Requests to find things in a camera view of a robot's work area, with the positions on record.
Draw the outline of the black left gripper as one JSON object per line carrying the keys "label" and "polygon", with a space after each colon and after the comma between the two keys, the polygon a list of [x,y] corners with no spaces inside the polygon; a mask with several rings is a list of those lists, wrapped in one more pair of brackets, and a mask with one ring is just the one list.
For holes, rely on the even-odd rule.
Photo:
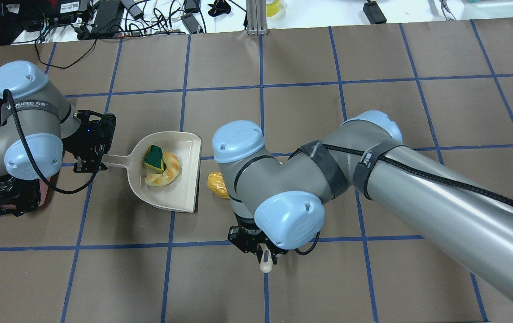
{"label": "black left gripper", "polygon": [[73,171],[106,171],[107,166],[102,163],[102,158],[111,149],[117,122],[115,115],[80,110],[74,116],[81,122],[80,126],[75,133],[63,139],[64,149],[76,159]]}

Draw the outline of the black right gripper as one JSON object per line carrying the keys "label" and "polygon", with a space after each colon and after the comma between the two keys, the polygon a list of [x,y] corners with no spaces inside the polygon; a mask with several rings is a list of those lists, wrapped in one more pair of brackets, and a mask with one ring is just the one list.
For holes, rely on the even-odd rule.
{"label": "black right gripper", "polygon": [[229,228],[227,239],[240,251],[255,255],[258,262],[271,260],[277,264],[279,255],[287,255],[286,249],[276,246],[268,236],[255,226],[233,226]]}

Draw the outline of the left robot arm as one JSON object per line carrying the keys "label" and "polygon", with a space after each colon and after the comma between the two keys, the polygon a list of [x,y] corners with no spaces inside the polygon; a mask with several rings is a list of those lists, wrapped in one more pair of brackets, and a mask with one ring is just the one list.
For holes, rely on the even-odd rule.
{"label": "left robot arm", "polygon": [[61,170],[65,152],[76,159],[76,172],[106,169],[114,114],[76,109],[29,61],[0,67],[0,100],[0,177],[49,178]]}

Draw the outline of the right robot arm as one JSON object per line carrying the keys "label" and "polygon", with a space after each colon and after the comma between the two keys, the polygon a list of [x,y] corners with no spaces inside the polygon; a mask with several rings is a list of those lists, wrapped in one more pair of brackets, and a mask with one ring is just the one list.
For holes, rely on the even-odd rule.
{"label": "right robot arm", "polygon": [[387,114],[348,119],[284,163],[248,120],[221,126],[212,148],[238,223],[228,239],[259,262],[315,239],[324,205],[354,188],[513,302],[513,200],[410,149]]}

